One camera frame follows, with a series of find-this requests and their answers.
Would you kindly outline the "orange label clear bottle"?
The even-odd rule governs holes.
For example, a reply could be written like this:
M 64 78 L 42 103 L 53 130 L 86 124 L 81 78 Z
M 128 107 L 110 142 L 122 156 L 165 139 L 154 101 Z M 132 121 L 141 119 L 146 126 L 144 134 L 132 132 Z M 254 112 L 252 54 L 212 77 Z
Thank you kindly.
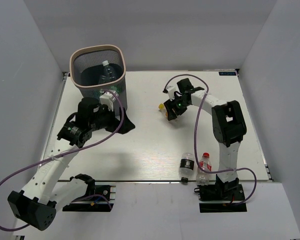
M 158 106 L 158 110 L 168 121 L 176 120 L 178 118 L 176 108 L 172 104 L 168 104 L 168 106 L 165 106 L 163 103 L 160 103 Z

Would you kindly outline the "green Sprite bottle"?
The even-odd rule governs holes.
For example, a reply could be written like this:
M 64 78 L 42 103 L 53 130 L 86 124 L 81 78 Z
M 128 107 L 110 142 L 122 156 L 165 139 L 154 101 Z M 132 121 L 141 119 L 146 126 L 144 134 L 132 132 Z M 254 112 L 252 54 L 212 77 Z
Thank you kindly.
M 117 86 L 114 86 L 114 85 L 112 85 L 112 86 L 104 86 L 104 87 L 101 87 L 101 88 L 99 88 L 97 90 L 97 96 L 98 97 L 101 96 L 105 92 L 105 90 L 110 90 L 112 92 L 116 92 L 118 95 L 120 95 L 121 92 L 122 92 L 122 90 L 121 90 L 120 87 L 117 87 Z

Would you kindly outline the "clear unlabelled plastic bottle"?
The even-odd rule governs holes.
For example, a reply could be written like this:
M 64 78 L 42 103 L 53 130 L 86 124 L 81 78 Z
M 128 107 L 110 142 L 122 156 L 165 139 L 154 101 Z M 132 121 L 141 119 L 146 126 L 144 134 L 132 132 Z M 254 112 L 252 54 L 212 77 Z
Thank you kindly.
M 115 69 L 109 64 L 107 60 L 102 62 L 103 65 L 103 74 L 100 75 L 98 84 L 109 84 L 118 79 Z

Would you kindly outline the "black label water bottle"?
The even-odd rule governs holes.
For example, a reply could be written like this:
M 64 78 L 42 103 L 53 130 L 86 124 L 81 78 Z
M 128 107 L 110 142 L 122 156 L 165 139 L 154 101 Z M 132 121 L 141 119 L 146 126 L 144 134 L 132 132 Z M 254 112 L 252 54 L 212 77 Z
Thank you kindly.
M 179 175 L 182 184 L 187 184 L 194 173 L 195 156 L 192 153 L 183 153 L 179 165 Z

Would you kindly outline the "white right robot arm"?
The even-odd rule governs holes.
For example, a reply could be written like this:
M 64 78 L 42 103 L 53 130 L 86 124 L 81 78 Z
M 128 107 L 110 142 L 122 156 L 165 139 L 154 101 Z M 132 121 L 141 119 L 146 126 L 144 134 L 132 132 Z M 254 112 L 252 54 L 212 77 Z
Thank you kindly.
M 168 121 L 175 120 L 189 106 L 196 106 L 199 112 L 205 111 L 211 116 L 213 136 L 219 145 L 218 170 L 207 170 L 208 166 L 198 159 L 198 151 L 194 151 L 198 169 L 207 175 L 216 176 L 213 188 L 204 186 L 203 193 L 209 198 L 215 196 L 220 200 L 233 198 L 239 190 L 238 151 L 247 133 L 240 103 L 236 100 L 221 100 L 210 94 L 208 86 L 193 86 L 189 78 L 190 75 L 183 74 L 177 87 L 165 85 L 163 92 L 169 97 L 163 104 L 166 117 Z

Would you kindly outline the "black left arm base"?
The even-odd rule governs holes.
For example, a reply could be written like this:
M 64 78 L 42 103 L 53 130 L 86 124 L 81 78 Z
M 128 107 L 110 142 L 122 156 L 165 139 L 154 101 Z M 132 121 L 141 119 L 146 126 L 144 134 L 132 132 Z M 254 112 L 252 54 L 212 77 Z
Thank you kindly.
M 116 196 L 114 183 L 97 182 L 84 196 L 62 208 L 71 213 L 110 213 Z

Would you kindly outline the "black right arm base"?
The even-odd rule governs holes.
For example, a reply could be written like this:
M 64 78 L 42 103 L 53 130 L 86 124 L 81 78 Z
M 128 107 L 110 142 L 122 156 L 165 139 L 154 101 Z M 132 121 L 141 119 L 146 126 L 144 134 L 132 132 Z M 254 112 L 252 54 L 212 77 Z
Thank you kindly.
M 199 197 L 199 212 L 205 213 L 244 213 L 247 212 L 246 203 L 237 205 L 245 200 L 245 193 L 241 184 L 237 189 L 230 190 L 225 196 L 217 193 L 214 184 L 198 185 L 194 193 Z

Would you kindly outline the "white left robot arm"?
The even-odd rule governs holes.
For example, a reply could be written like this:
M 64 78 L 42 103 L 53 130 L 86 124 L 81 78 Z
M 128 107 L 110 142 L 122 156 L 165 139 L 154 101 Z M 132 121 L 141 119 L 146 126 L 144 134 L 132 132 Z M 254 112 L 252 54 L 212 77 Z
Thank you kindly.
M 58 211 L 76 201 L 109 198 L 97 191 L 96 181 L 87 174 L 72 176 L 63 187 L 56 189 L 61 175 L 73 158 L 88 149 L 86 142 L 94 131 L 104 129 L 114 134 L 126 134 L 135 125 L 129 120 L 121 101 L 110 93 L 99 99 L 84 97 L 57 134 L 55 148 L 20 191 L 12 191 L 7 201 L 14 216 L 28 225 L 46 230 Z

